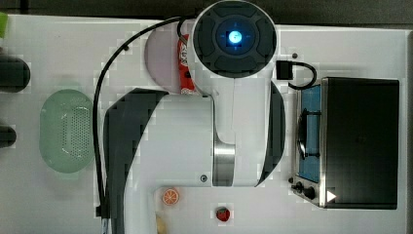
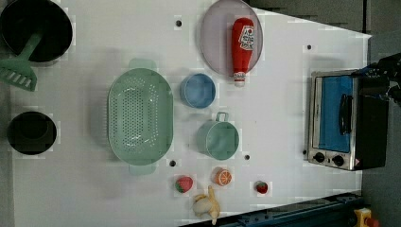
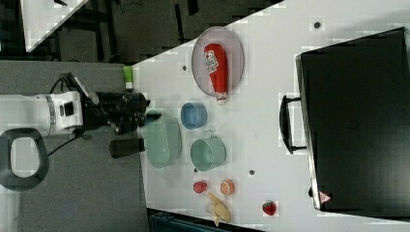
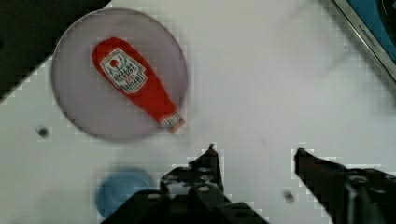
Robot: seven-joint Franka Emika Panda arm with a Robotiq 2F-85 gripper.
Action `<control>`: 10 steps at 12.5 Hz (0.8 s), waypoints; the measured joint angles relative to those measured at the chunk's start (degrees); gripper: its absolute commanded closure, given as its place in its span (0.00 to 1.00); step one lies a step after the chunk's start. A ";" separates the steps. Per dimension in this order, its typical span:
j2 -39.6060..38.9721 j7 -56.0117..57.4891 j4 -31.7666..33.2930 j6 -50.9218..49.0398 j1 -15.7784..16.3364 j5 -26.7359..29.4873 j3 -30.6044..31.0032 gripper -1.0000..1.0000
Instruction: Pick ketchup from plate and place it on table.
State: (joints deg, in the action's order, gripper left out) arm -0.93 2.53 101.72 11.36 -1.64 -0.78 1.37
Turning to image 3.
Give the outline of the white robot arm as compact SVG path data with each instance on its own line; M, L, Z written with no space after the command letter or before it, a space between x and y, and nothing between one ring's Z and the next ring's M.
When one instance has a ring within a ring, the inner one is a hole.
M140 93L104 93L88 97L76 91L35 96L1 97L1 186L25 191L39 185L49 168L50 153L44 140L49 136L74 135L112 127L128 133L146 122L150 101ZM28 177L13 171L13 154L39 157L39 167Z

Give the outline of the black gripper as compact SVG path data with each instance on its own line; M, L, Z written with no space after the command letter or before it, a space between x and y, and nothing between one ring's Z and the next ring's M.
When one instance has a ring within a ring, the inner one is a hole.
M117 134L135 131L145 125L146 110L150 104L141 93L97 92L98 103L90 98L81 99L84 131L109 126Z

